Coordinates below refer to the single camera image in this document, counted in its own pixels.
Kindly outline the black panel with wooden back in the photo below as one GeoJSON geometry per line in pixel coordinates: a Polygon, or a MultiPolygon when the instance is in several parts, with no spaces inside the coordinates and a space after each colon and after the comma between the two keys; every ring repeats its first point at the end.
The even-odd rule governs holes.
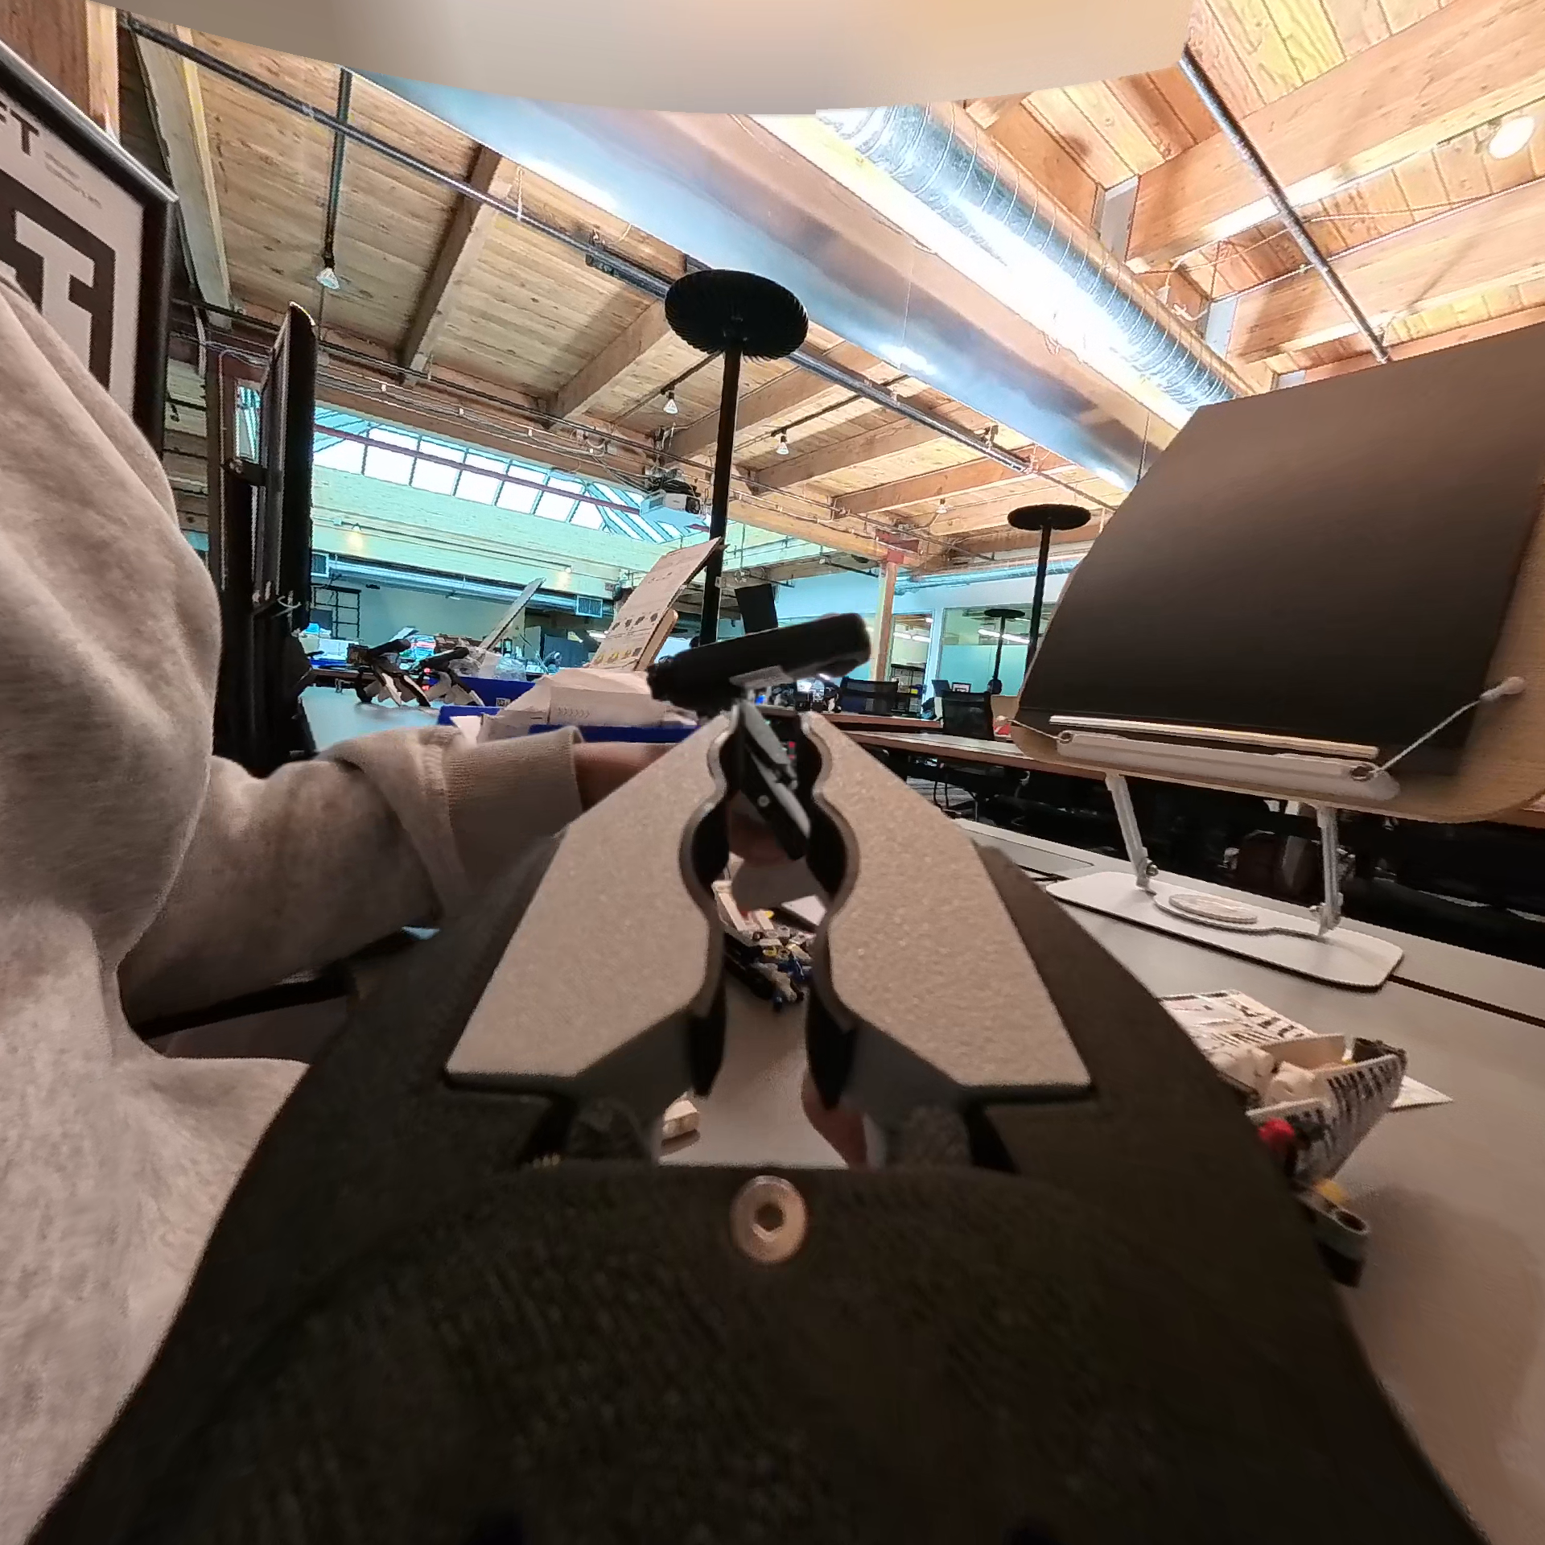
{"type": "Polygon", "coordinates": [[[1540,798],[1540,325],[1198,410],[1073,568],[1016,701],[1369,743],[1439,824],[1540,798]]]}

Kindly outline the person's left hand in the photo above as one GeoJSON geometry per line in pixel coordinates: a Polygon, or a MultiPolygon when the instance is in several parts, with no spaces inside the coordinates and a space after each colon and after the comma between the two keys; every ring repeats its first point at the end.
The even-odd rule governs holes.
{"type": "Polygon", "coordinates": [[[577,741],[571,747],[571,772],[580,807],[595,807],[670,749],[667,743],[577,741]]]}

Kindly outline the large smooth grey duct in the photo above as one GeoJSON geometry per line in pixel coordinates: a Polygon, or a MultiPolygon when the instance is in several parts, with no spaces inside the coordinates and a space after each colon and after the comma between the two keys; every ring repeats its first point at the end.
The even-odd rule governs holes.
{"type": "Polygon", "coordinates": [[[818,327],[1117,485],[1174,434],[751,121],[363,75],[685,257],[781,283],[818,327]]]}

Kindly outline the framed black white poster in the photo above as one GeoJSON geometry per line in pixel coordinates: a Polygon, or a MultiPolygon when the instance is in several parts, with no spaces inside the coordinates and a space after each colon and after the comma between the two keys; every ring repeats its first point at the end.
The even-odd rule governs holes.
{"type": "Polygon", "coordinates": [[[1,44],[1,267],[161,452],[174,191],[1,44]]]}

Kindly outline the cardboard sign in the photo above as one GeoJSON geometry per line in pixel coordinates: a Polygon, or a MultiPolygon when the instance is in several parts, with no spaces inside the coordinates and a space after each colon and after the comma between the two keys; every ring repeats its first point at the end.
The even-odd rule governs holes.
{"type": "Polygon", "coordinates": [[[608,631],[590,657],[590,669],[643,671],[659,653],[678,622],[678,596],[707,565],[720,555],[722,541],[709,539],[661,555],[643,579],[612,607],[608,631]]]}

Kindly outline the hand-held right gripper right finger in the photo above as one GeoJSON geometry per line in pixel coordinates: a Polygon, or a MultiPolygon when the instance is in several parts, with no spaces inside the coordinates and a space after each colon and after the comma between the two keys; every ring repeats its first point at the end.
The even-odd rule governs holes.
{"type": "Polygon", "coordinates": [[[1090,1094],[1009,907],[1036,888],[814,715],[799,721],[797,782],[823,907],[803,1023],[821,1109],[897,1137],[917,1113],[1090,1094]]]}

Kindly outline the black floor lamp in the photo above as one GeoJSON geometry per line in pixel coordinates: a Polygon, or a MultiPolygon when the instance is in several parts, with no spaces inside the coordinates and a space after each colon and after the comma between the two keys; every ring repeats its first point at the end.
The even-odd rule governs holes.
{"type": "Polygon", "coordinates": [[[1036,653],[1038,625],[1044,611],[1046,581],[1049,574],[1051,535],[1081,530],[1090,522],[1090,519],[1092,513],[1086,508],[1051,502],[1029,504],[1014,508],[1007,513],[1007,524],[1011,530],[1036,535],[1025,666],[1033,664],[1036,653]]]}
{"type": "Polygon", "coordinates": [[[727,528],[731,451],[735,443],[740,364],[777,360],[803,348],[807,316],[801,302],[766,278],[705,268],[676,279],[663,300],[665,322],[683,342],[720,359],[720,406],[713,443],[707,504],[709,552],[702,579],[696,646],[716,642],[720,620],[722,550],[727,528]]]}

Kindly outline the silver ventilation duct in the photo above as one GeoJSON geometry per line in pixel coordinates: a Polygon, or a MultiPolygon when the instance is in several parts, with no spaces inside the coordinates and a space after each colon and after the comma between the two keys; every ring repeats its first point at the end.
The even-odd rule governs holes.
{"type": "Polygon", "coordinates": [[[1035,329],[1169,423],[1248,394],[965,108],[821,108],[816,119],[992,261],[996,291],[1035,329]]]}

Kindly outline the blue storage bin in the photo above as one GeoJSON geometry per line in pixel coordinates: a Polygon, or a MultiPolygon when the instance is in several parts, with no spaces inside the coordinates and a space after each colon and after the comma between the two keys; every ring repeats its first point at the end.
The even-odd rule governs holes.
{"type": "Polygon", "coordinates": [[[584,741],[674,743],[698,719],[650,695],[630,669],[564,668],[531,682],[461,677],[435,703],[437,725],[470,743],[577,728],[584,741]]]}

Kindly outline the zebra striped sticker sheet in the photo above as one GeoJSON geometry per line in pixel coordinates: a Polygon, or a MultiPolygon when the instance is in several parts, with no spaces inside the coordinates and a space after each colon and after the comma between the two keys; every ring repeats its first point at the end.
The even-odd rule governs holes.
{"type": "Polygon", "coordinates": [[[1393,1054],[1393,1048],[1355,1052],[1344,1035],[1318,1034],[1239,991],[1202,991],[1160,997],[1169,1015],[1185,1030],[1198,1050],[1220,1072],[1254,1069],[1242,1052],[1265,1050],[1270,1067],[1298,1069],[1349,1065],[1368,1056],[1393,1054]]]}

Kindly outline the black lego bar piece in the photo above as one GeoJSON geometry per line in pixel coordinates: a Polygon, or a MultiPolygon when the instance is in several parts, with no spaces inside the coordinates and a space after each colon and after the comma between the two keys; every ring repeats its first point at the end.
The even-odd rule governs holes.
{"type": "Polygon", "coordinates": [[[650,697],[659,703],[704,719],[726,717],[724,741],[711,754],[726,794],[748,804],[785,857],[801,859],[808,840],[808,815],[799,796],[797,772],[755,695],[764,688],[854,668],[869,649],[869,633],[860,614],[832,612],[680,651],[652,662],[645,680],[650,697]]]}

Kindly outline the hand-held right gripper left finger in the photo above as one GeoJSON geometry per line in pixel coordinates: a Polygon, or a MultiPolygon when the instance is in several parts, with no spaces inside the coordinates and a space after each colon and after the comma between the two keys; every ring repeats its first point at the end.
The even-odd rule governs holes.
{"type": "Polygon", "coordinates": [[[571,822],[444,1063],[450,1094],[525,1098],[547,1115],[623,1115],[654,1153],[700,1137],[737,997],[713,894],[727,859],[735,710],[670,747],[571,822]]]}

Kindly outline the partly built lego model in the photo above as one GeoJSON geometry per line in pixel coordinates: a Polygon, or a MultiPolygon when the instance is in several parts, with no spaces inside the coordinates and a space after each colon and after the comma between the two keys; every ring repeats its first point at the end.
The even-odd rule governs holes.
{"type": "Polygon", "coordinates": [[[1368,1225],[1329,1186],[1393,1109],[1406,1052],[1355,1037],[1331,1058],[1322,1035],[1244,1034],[1217,1035],[1200,1050],[1285,1181],[1329,1276],[1344,1287],[1360,1284],[1368,1225]]]}

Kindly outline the person's left forearm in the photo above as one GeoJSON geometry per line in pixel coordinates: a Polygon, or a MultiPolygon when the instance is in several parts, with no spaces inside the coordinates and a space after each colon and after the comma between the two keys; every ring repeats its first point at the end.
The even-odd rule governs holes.
{"type": "Polygon", "coordinates": [[[268,778],[205,761],[159,909],[119,967],[135,1028],[207,1012],[463,912],[582,811],[575,730],[382,730],[268,778]]]}

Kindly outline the pile of small lego parts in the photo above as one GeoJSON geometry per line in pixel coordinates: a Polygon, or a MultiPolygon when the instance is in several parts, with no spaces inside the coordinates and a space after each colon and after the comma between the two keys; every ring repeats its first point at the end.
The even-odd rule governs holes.
{"type": "Polygon", "coordinates": [[[779,907],[742,905],[729,879],[711,886],[727,973],[773,1013],[805,1002],[814,977],[814,927],[779,907]]]}

